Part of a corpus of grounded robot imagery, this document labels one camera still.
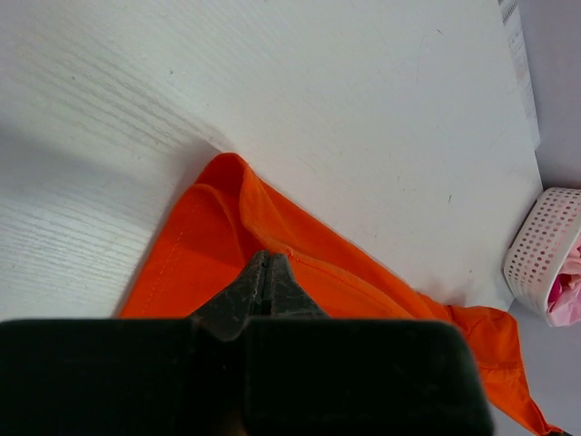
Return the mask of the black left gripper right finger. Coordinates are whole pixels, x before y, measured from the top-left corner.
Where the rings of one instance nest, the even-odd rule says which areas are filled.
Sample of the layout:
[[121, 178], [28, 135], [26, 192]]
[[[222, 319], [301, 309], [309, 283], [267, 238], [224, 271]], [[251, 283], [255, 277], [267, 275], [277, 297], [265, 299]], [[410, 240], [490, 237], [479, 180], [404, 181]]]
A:
[[331, 319], [274, 254], [244, 329], [250, 435], [491, 435], [471, 350], [446, 322]]

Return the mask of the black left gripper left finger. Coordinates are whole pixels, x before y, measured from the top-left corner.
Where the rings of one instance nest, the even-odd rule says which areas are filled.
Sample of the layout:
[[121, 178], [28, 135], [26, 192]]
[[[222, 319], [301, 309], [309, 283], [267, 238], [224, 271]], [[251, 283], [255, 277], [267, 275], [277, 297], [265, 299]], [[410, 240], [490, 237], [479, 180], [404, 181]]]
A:
[[270, 257], [193, 314], [1, 325], [4, 435], [243, 435], [244, 347]]

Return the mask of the orange t shirt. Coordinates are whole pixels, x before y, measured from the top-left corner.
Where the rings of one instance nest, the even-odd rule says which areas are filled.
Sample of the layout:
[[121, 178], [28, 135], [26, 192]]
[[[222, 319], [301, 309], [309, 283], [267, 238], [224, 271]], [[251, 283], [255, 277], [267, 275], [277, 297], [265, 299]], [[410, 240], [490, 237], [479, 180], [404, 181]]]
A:
[[454, 324], [489, 400], [537, 435], [558, 433], [534, 402], [516, 320], [414, 291], [266, 184], [237, 154], [213, 158], [174, 205], [122, 308], [124, 318], [182, 317], [228, 285], [258, 251], [283, 253], [302, 289], [334, 317]]

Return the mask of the light pink t shirt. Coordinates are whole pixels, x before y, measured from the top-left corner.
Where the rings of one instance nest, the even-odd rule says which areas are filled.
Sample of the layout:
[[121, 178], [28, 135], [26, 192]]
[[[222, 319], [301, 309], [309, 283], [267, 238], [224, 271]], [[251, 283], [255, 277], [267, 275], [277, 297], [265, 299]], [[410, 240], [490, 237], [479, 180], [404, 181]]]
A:
[[580, 322], [580, 238], [572, 246], [547, 300], [547, 316], [555, 327]]

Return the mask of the white perforated laundry basket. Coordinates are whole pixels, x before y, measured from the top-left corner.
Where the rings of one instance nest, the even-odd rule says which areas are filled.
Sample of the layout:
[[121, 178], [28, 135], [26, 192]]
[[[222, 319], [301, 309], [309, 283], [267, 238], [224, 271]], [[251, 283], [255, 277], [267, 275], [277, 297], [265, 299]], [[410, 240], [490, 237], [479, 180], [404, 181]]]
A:
[[541, 193], [507, 250], [503, 275], [514, 298], [548, 325], [549, 296], [580, 235], [580, 191]]

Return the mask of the white paper strip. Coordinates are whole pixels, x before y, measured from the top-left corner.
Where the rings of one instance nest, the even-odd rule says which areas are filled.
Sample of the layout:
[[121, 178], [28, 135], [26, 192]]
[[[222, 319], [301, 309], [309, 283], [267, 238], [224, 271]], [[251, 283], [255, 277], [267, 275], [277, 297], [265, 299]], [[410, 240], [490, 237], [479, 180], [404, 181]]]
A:
[[536, 150], [540, 145], [540, 134], [521, 14], [517, 0], [498, 0], [497, 3], [507, 35], [507, 43], [517, 78], [518, 90], [530, 130], [531, 141], [533, 148]]

